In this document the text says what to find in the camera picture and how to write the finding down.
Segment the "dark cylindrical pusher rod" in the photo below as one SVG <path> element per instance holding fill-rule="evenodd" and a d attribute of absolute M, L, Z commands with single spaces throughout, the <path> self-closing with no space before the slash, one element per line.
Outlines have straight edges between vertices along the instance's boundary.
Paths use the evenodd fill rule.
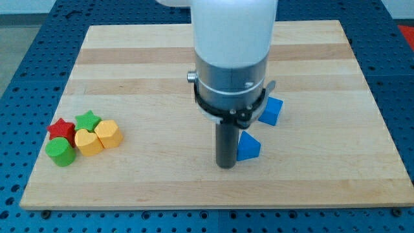
<path fill-rule="evenodd" d="M 215 125 L 215 161 L 220 168 L 233 168 L 237 161 L 239 128 L 231 124 Z"/>

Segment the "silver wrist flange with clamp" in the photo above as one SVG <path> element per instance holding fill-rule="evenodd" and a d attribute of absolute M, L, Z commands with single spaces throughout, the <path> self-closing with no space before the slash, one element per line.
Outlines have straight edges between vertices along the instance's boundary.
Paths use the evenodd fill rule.
<path fill-rule="evenodd" d="M 247 129 L 265 111 L 276 83 L 264 85 L 268 56 L 252 65 L 218 67 L 195 55 L 195 70 L 187 78 L 193 83 L 195 102 L 215 124 Z"/>

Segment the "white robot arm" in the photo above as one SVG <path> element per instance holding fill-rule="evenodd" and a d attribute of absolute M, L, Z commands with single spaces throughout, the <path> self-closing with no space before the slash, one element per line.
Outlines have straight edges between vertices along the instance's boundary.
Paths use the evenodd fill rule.
<path fill-rule="evenodd" d="M 189 8 L 195 70 L 187 73 L 201 113 L 215 123 L 215 161 L 235 166 L 239 132 L 265 111 L 276 83 L 265 83 L 276 0 L 157 0 Z"/>

